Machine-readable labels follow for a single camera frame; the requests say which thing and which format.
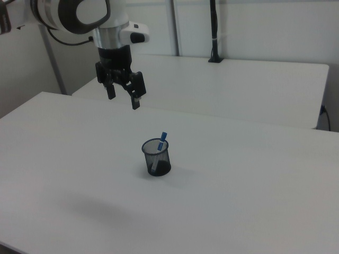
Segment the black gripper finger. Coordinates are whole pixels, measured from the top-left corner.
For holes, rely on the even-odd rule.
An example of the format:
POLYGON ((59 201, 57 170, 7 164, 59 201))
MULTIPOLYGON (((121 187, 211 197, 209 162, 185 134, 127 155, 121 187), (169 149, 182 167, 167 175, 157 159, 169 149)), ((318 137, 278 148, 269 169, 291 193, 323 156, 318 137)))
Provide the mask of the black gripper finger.
POLYGON ((146 94, 146 87, 142 72, 128 72, 122 87, 130 95, 132 109, 138 109, 140 107, 141 97, 146 94))
POLYGON ((108 99, 116 97, 111 74, 102 66, 101 62, 95 64, 97 81, 104 86, 108 94, 108 99))

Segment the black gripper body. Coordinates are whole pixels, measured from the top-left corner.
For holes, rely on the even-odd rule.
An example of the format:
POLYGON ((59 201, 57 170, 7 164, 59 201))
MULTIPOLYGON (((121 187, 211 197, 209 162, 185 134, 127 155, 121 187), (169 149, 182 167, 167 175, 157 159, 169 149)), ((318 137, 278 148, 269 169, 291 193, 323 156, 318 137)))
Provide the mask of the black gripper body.
POLYGON ((131 49, 123 46, 118 49, 98 48, 100 61, 97 62, 97 80, 104 83, 107 77, 117 84, 127 84, 131 71, 131 49))

